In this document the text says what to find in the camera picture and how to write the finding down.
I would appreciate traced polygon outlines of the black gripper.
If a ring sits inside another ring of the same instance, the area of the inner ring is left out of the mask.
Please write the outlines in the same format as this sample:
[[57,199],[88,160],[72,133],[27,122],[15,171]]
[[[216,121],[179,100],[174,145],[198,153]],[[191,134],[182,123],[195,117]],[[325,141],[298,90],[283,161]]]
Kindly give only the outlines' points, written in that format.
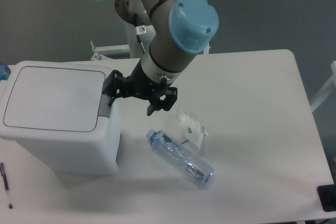
[[167,81],[159,83],[151,80],[138,62],[132,73],[124,77],[118,70],[113,70],[103,82],[102,94],[107,95],[108,106],[112,106],[117,98],[128,98],[139,94],[139,98],[149,99],[147,116],[155,111],[169,111],[177,101],[178,89],[168,88]]

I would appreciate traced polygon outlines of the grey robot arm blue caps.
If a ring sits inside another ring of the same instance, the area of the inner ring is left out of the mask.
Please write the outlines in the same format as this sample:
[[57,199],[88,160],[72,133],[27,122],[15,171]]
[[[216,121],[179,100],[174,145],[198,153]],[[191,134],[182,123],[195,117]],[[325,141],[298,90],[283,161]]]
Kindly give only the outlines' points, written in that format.
[[114,70],[102,94],[149,101],[147,114],[168,111],[177,100],[173,82],[202,52],[218,30],[219,18],[208,0],[140,0],[155,36],[129,76]]

